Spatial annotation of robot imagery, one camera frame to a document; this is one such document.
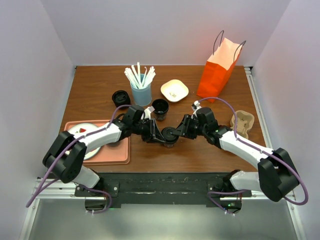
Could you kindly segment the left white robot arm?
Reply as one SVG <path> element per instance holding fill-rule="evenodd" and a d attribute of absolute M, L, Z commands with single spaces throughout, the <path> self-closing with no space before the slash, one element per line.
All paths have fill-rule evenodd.
<path fill-rule="evenodd" d="M 140 135 L 146 143 L 166 144 L 155 120 L 138 117 L 136 120 L 124 117 L 114 119 L 94 130 L 79 134 L 60 132 L 42 160 L 47 174 L 53 173 L 63 183 L 74 182 L 85 186 L 92 196 L 99 196 L 104 190 L 101 177 L 83 166 L 85 155 L 107 144 L 117 143 L 132 134 Z"/>

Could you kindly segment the brown takeout coffee cup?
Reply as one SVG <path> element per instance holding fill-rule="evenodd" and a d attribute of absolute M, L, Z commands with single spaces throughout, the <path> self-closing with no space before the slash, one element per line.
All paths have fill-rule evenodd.
<path fill-rule="evenodd" d="M 163 144 L 166 148 L 173 148 L 174 147 L 174 143 L 164 143 Z"/>

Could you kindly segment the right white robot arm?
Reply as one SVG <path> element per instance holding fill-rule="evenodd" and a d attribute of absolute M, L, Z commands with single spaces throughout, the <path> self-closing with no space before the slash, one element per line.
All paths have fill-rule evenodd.
<path fill-rule="evenodd" d="M 203 136 L 209 144 L 242 158 L 257 170 L 229 173 L 222 185 L 227 196 L 233 197 L 240 191 L 259 191 L 278 202 L 300 184 L 299 175 L 284 149 L 273 150 L 235 136 L 231 128 L 219 125 L 214 117 L 186 114 L 172 134 L 187 139 Z"/>

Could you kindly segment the black coffee cup lid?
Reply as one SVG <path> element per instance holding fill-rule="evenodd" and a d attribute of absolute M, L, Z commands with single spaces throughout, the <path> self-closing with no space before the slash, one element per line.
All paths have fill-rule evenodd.
<path fill-rule="evenodd" d="M 161 134 L 167 144 L 175 144 L 178 141 L 179 137 L 176 135 L 173 135 L 174 131 L 175 131 L 175 128 L 171 126 L 165 127 L 161 131 Z"/>

